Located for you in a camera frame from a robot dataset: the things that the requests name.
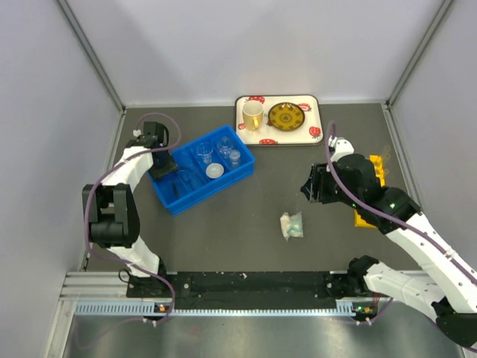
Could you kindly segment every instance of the white wall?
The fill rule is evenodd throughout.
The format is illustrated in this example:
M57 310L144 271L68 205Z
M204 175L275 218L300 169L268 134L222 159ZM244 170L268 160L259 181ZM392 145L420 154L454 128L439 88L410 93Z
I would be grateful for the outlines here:
M387 98L441 0L69 0L125 104Z
M477 268L477 1L457 0L394 109L423 206Z
M39 357L118 112L52 0L0 11L0 357Z

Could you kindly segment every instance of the glass cup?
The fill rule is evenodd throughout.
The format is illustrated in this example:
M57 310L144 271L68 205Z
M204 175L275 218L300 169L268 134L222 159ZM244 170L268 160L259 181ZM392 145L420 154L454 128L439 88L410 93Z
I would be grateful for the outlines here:
M212 145L209 142L199 144L197 155L205 164L210 164L212 162Z
M237 151L237 150L230 151L229 158L230 158L230 165L232 166L232 169L240 166L240 151Z
M228 158L230 151L233 149L232 141L228 136L223 136L219 143L217 143L217 149L222 157Z

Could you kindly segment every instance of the small plastic bag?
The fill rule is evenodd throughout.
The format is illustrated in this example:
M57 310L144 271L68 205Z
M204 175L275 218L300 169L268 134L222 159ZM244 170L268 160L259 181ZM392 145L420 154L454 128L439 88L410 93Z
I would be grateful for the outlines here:
M303 222L301 213L290 216L288 213L283 213L280 218L280 225L282 226L282 234L286 241L291 237L303 237Z

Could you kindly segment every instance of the yellow mug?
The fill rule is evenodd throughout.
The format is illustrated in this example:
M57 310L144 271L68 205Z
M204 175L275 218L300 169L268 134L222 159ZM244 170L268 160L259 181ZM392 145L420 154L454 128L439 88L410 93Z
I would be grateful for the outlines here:
M249 131L259 129L263 119L263 106L259 101L247 101L241 110L245 127Z

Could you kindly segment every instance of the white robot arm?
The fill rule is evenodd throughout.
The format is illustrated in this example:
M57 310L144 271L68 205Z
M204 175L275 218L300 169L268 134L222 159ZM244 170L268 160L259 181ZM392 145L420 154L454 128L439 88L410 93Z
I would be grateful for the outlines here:
M366 222L377 226L404 249L434 282L409 277L372 257L354 259L348 273L361 281L364 290L382 293L415 308L436 322L452 341L464 347L472 346L477 341L476 272L440 237L405 192L381 187L373 164L362 155L354 154L348 140L331 137L328 144L335 175L347 190L337 184L331 168L324 163L313 165L302 192L311 202L343 202L356 208ZM347 191L375 211L405 225L360 207Z
M144 153L127 160L136 153L163 147L165 137L168 139L168 130L160 123L146 122L144 132L145 135L127 144L118 161L124 164L102 180L89 213L90 241L129 262L131 274L136 277L149 275L134 266L158 273L160 259L149 250L139 235L140 223L133 200L134 189L147 171L152 175L164 175L173 171L175 166L166 151ZM83 188L83 209L91 188L92 185Z

